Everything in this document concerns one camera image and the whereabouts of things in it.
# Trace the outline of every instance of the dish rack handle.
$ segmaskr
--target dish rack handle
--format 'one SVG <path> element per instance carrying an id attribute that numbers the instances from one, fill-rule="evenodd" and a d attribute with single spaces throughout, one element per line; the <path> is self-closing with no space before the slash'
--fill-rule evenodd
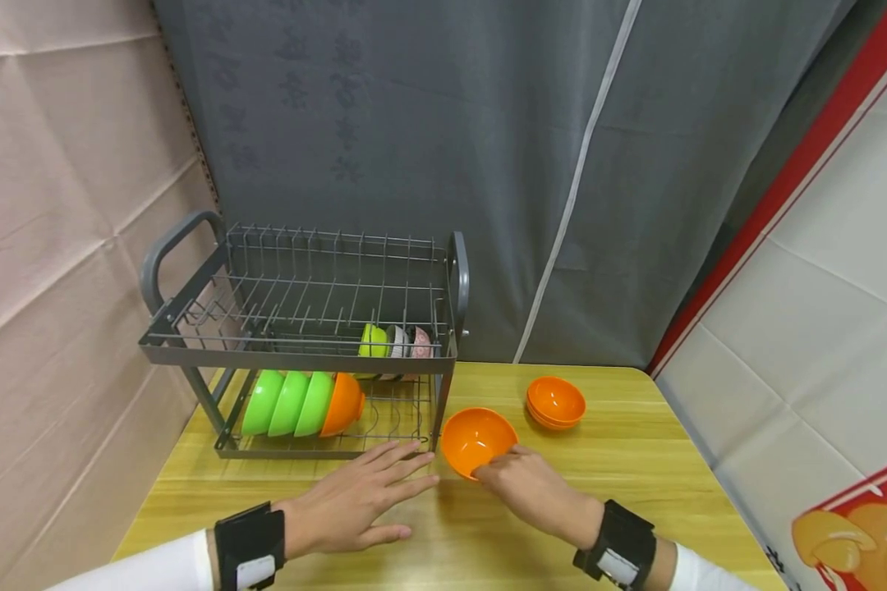
<path id="1" fill-rule="evenodd" d="M 452 301 L 451 310 L 453 310 L 453 336 L 460 345 L 461 337 L 468 335 L 463 331 L 463 321 L 466 319 L 466 309 L 470 303 L 470 266 L 467 262 L 466 244 L 463 242 L 463 232 L 455 231 L 450 235 L 448 261 L 448 275 L 450 276 L 451 288 L 454 287 L 454 270 L 456 270 L 456 288 L 457 298 Z"/>
<path id="2" fill-rule="evenodd" d="M 184 218 L 174 228 L 166 232 L 161 239 L 151 245 L 151 250 L 149 250 L 149 253 L 145 256 L 145 261 L 142 263 L 142 297 L 145 298 L 145 304 L 149 306 L 149 311 L 152 315 L 158 313 L 158 310 L 164 305 L 161 286 L 158 284 L 161 261 L 166 254 L 174 250 L 177 244 L 180 244 L 191 231 L 194 231 L 205 220 L 211 227 L 211 230 L 214 231 L 217 243 L 221 244 L 225 237 L 223 220 L 220 219 L 217 212 L 205 210 L 191 213 L 191 215 Z"/>

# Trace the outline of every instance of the wooden table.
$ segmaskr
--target wooden table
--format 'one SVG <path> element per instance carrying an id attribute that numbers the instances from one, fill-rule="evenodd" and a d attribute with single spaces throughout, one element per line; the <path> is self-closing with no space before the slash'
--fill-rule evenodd
<path id="1" fill-rule="evenodd" d="M 525 415 L 526 385 L 547 373 L 585 393 L 586 417 L 563 433 Z M 236 379 L 243 379 L 243 373 Z M 233 392 L 238 388 L 234 384 Z M 497 410 L 520 442 L 541 452 L 573 486 L 618 501 L 759 589 L 784 589 L 710 469 L 647 375 L 635 369 L 460 363 L 448 414 Z M 198 409 L 158 476 L 115 558 L 208 527 L 268 499 L 295 496 L 340 465 L 314 460 L 220 460 Z M 357 554 L 289 564 L 274 589 L 614 589 L 572 567 L 573 549 L 520 523 L 441 456 L 437 489 L 392 510 L 411 540 Z"/>

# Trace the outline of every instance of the right hand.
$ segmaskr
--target right hand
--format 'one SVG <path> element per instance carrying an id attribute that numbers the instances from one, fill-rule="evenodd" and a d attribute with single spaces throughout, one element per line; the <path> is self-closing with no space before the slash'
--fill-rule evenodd
<path id="1" fill-rule="evenodd" d="M 569 486 L 541 455 L 513 446 L 473 472 L 516 517 L 582 550 L 598 539 L 604 504 Z"/>

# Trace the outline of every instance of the dish rack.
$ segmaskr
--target dish rack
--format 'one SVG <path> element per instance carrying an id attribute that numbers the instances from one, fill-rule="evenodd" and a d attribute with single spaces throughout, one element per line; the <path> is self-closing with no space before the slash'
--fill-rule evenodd
<path id="1" fill-rule="evenodd" d="M 165 300 L 163 258 L 202 222 L 217 248 Z M 217 213 L 196 212 L 152 245 L 140 288 L 151 312 L 140 348 L 152 363 L 182 368 L 221 458 L 351 459 L 390 439 L 436 449 L 470 290 L 461 232 L 444 248 L 433 239 L 271 225 L 227 230 Z M 424 329 L 432 355 L 358 356 L 369 323 Z M 209 368 L 222 369 L 213 387 Z M 336 437 L 243 436 L 240 414 L 261 369 L 366 376 L 365 410 Z"/>

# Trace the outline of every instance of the wrist strap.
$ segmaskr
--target wrist strap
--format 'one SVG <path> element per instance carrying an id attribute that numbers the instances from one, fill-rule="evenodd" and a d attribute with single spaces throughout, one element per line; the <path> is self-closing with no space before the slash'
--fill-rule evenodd
<path id="1" fill-rule="evenodd" d="M 578 550 L 572 564 L 594 580 L 610 579 L 619 589 L 643 589 L 654 565 L 654 524 L 608 500 L 595 546 Z"/>
<path id="2" fill-rule="evenodd" d="M 221 591 L 265 589 L 286 565 L 286 518 L 268 502 L 214 525 Z"/>

